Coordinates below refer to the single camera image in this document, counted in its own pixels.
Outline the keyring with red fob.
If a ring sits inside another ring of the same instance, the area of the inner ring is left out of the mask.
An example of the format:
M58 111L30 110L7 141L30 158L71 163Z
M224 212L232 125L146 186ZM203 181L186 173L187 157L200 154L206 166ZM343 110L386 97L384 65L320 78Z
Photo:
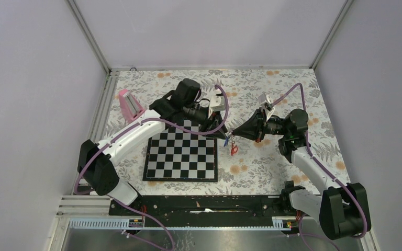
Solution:
M236 144L236 140L235 140L234 135L230 136L229 143L230 143L230 146L231 146L230 155L234 156L234 155L237 154L237 152L239 150L238 145Z

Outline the blue key tag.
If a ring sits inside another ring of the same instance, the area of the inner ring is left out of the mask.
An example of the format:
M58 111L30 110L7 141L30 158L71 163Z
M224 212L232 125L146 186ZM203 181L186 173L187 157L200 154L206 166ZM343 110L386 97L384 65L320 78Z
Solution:
M229 136L226 137L226 139L224 141L224 147L228 146L229 140L230 140L230 137Z

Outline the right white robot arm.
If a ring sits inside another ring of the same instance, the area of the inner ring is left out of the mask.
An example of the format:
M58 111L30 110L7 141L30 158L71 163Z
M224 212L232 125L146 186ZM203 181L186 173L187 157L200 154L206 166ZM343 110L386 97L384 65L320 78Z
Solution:
M301 186L285 188L279 208L286 215L298 210L313 218L331 240L362 238L371 229L367 192L360 183L344 184L311 151L307 136L308 114L294 109L285 118L266 117L257 109L232 135L260 142L266 135L281 135L278 149L317 188L315 195Z

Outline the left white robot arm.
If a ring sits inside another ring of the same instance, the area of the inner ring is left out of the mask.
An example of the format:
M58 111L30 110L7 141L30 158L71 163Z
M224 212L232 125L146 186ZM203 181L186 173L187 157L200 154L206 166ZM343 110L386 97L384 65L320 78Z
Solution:
M114 135L96 143L92 140L82 143L77 164L75 194L81 194L78 186L80 180L84 179L97 195L109 196L118 202L126 213L137 214L142 203L138 198L139 193L129 183L120 181L115 167L140 143L168 127L190 133L189 129L177 125L183 119L200 125L194 135L213 138L224 136L227 132L225 122L229 114L229 102L221 85L216 84L214 88L209 106L201 107L200 84L185 78L178 83L175 90L155 100L139 118Z

